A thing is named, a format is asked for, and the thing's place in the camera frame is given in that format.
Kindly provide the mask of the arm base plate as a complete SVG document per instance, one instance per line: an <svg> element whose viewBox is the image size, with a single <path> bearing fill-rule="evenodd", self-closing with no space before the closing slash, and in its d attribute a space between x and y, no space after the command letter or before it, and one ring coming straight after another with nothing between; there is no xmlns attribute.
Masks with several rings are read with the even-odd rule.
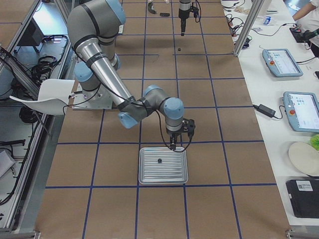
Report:
<svg viewBox="0 0 319 239"><path fill-rule="evenodd" d="M80 82L72 108L74 110L111 110L113 100L108 90L95 77L91 77L87 81Z"/></svg>
<svg viewBox="0 0 319 239"><path fill-rule="evenodd" d="M119 26L118 34L123 34L123 31L124 31L124 25L122 24L122 25Z"/></svg>

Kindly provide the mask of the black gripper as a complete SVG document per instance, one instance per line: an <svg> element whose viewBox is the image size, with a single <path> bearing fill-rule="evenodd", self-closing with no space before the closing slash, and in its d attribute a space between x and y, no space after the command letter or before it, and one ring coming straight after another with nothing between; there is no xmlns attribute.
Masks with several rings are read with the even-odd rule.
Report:
<svg viewBox="0 0 319 239"><path fill-rule="evenodd" d="M170 136L170 149L175 150L178 137L184 132L188 132L188 119L166 119L166 132Z"/></svg>
<svg viewBox="0 0 319 239"><path fill-rule="evenodd" d="M187 20L187 17L180 18L181 36L184 36L185 30L186 30L186 20Z"/></svg>

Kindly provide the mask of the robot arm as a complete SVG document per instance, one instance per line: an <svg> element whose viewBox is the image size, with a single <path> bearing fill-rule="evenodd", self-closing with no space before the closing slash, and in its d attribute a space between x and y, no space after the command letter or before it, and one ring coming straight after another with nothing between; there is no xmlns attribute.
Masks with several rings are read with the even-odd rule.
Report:
<svg viewBox="0 0 319 239"><path fill-rule="evenodd" d="M116 71L118 63L115 54L115 37L126 16L117 0L91 0L83 3L69 14L67 30L76 54L111 94L117 106L121 124L132 128L153 112L165 117L166 132L170 136L171 150L176 148L176 140L187 133L192 140L195 123L184 118L181 99L169 96L157 85L150 85L144 96L138 100L130 93Z"/></svg>
<svg viewBox="0 0 319 239"><path fill-rule="evenodd" d="M178 17L180 18L181 36L184 36L186 30L186 20L191 12L191 0L180 0Z"/></svg>

